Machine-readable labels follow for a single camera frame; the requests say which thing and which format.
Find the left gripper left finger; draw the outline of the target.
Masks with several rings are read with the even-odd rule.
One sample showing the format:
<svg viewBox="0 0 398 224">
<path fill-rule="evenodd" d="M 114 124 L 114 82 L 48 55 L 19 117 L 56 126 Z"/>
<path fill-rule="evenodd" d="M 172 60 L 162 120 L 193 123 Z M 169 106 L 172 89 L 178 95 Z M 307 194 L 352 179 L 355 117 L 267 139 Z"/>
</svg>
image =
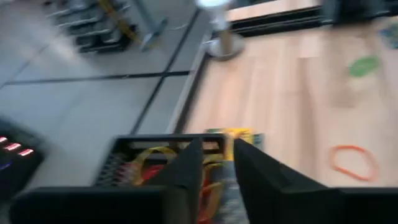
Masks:
<svg viewBox="0 0 398 224">
<path fill-rule="evenodd" d="M 138 187 L 50 187 L 18 196 L 11 223 L 179 224 L 197 220 L 202 141 L 181 153 Z"/>
</svg>

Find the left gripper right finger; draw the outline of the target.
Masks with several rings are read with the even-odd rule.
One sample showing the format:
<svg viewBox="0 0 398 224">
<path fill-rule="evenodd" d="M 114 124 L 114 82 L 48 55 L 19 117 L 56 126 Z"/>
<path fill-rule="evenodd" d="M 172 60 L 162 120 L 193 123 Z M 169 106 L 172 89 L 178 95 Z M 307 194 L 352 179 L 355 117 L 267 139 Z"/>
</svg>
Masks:
<svg viewBox="0 0 398 224">
<path fill-rule="evenodd" d="M 250 223 L 397 223 L 397 189 L 327 187 L 242 139 L 237 182 Z"/>
</svg>

